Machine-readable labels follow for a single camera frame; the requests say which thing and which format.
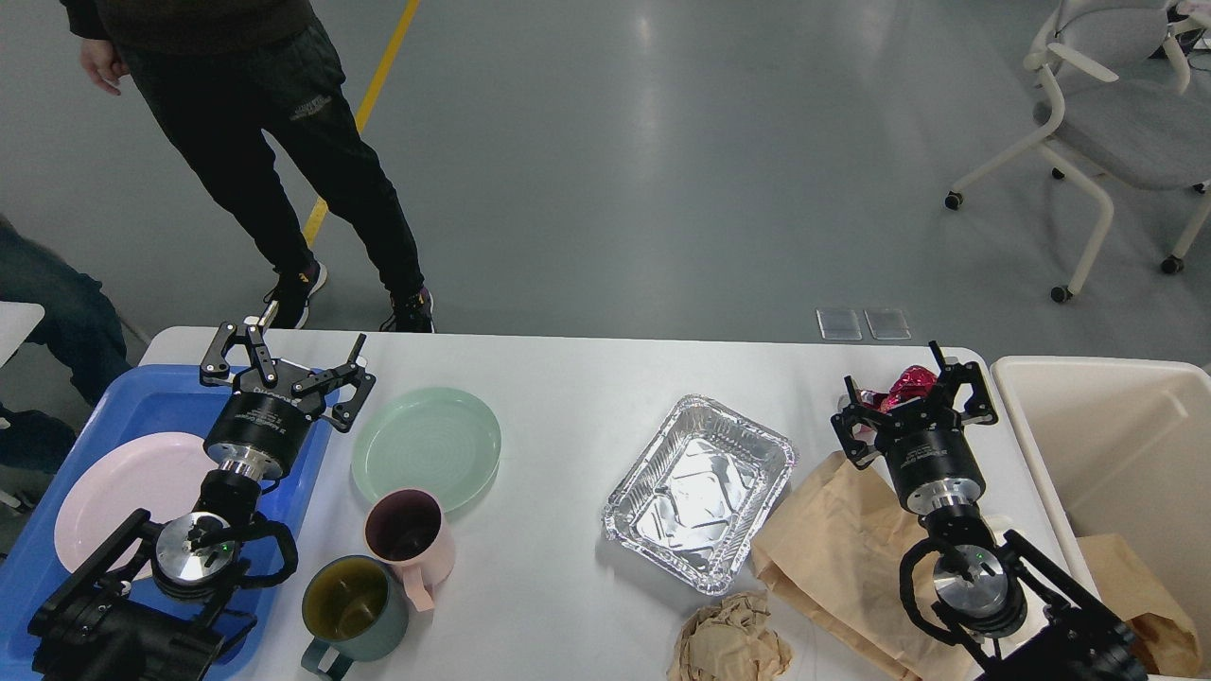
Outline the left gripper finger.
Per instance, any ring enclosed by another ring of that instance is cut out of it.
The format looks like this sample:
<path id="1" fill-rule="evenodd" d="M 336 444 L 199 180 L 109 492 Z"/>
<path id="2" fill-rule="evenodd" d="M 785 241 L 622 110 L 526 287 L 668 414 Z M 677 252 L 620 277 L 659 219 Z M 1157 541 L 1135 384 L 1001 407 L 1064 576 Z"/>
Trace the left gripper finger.
<path id="1" fill-rule="evenodd" d="M 257 322 L 220 324 L 199 364 L 199 380 L 202 385 L 233 384 L 228 354 L 234 347 L 242 347 L 247 351 L 251 367 L 260 374 L 264 385 L 277 385 L 277 370 L 264 340 L 263 324 Z"/>
<path id="2" fill-rule="evenodd" d="M 291 397 L 298 397 L 298 407 L 308 414 L 308 419 L 325 419 L 340 433 L 348 433 L 360 410 L 365 406 L 369 393 L 377 385 L 375 374 L 358 364 L 360 350 L 363 349 L 368 334 L 360 333 L 355 340 L 345 364 L 327 368 L 318 374 L 308 371 L 302 379 L 291 383 Z M 342 388 L 351 385 L 354 391 L 349 397 L 327 406 L 327 397 L 331 393 L 340 393 Z"/>

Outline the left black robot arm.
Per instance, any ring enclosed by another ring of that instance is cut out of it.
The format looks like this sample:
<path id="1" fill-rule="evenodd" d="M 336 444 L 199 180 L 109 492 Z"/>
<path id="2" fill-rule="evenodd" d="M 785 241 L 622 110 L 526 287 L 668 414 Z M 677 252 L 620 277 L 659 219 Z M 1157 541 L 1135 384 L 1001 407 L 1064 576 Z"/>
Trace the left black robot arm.
<path id="1" fill-rule="evenodd" d="M 153 520 L 147 509 L 117 530 L 34 613 L 40 643 L 33 669 L 46 680 L 201 680 L 256 629 L 254 613 L 225 635 L 220 617 L 245 591 L 272 589 L 298 568 L 289 526 L 259 513 L 259 500 L 294 465 L 308 433 L 325 420 L 351 429 L 375 388 L 349 357 L 323 371 L 272 357 L 270 313 L 220 324 L 199 366 L 202 385 L 230 397 L 201 443 L 213 462 L 189 513 Z"/>

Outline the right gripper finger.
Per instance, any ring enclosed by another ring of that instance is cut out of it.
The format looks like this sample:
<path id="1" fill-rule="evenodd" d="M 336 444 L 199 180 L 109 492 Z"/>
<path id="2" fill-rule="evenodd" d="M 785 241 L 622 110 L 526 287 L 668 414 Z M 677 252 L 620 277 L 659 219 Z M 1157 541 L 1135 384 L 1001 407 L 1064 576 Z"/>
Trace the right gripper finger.
<path id="1" fill-rule="evenodd" d="M 980 366 L 947 360 L 937 340 L 930 340 L 926 347 L 939 364 L 939 374 L 925 397 L 926 422 L 934 427 L 995 424 L 999 414 Z"/>
<path id="2" fill-rule="evenodd" d="M 842 452 L 853 467 L 865 470 L 884 452 L 876 441 L 884 435 L 891 436 L 895 431 L 895 419 L 889 413 L 866 406 L 859 397 L 859 389 L 853 383 L 853 376 L 844 376 L 845 404 L 831 417 L 834 427 L 836 439 L 840 443 Z M 859 427 L 867 427 L 874 433 L 872 443 L 866 443 L 856 436 Z"/>

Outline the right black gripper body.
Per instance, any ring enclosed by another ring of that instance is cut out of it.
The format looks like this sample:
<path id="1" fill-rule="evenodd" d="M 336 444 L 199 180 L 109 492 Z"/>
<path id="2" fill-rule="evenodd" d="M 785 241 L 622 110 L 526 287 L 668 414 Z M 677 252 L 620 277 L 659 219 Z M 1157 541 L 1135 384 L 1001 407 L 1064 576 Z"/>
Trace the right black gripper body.
<path id="1" fill-rule="evenodd" d="M 977 507 L 986 483 L 959 412 L 886 414 L 880 452 L 901 507 L 926 516 L 948 507 Z"/>

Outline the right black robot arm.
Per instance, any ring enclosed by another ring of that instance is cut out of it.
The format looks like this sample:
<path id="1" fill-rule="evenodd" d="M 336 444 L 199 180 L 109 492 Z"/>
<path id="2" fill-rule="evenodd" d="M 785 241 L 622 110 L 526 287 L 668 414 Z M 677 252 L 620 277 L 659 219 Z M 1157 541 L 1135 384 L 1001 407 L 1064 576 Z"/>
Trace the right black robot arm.
<path id="1" fill-rule="evenodd" d="M 972 656 L 983 680 L 1144 680 L 1133 630 L 1017 531 L 995 539 L 980 499 L 986 482 L 965 429 L 999 417 L 974 362 L 947 360 L 880 402 L 845 379 L 832 428 L 857 469 L 883 458 L 905 513 L 925 538 L 899 565 L 912 623 Z"/>

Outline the standing person's right hand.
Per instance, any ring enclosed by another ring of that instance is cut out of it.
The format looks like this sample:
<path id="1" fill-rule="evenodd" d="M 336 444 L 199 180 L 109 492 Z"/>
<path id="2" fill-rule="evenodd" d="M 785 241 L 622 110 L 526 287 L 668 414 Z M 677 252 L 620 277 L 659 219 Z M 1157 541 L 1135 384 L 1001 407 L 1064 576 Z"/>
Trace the standing person's right hand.
<path id="1" fill-rule="evenodd" d="M 114 42 L 84 38 L 79 42 L 79 65 L 94 86 L 107 95 L 121 96 L 121 81 L 130 74 Z"/>

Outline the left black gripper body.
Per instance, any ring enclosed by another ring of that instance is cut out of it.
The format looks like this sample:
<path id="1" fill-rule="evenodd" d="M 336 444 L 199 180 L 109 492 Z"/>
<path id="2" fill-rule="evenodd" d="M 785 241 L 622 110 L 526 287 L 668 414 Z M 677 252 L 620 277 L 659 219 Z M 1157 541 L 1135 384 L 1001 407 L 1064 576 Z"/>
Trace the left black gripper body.
<path id="1" fill-rule="evenodd" d="M 216 427 L 203 437 L 203 451 L 216 463 L 254 462 L 263 480 L 276 481 L 289 474 L 315 418 L 325 410 L 325 397 L 291 393 L 311 374 L 306 367 L 275 367 L 272 374 L 277 382 L 268 387 L 258 370 L 239 372 Z"/>

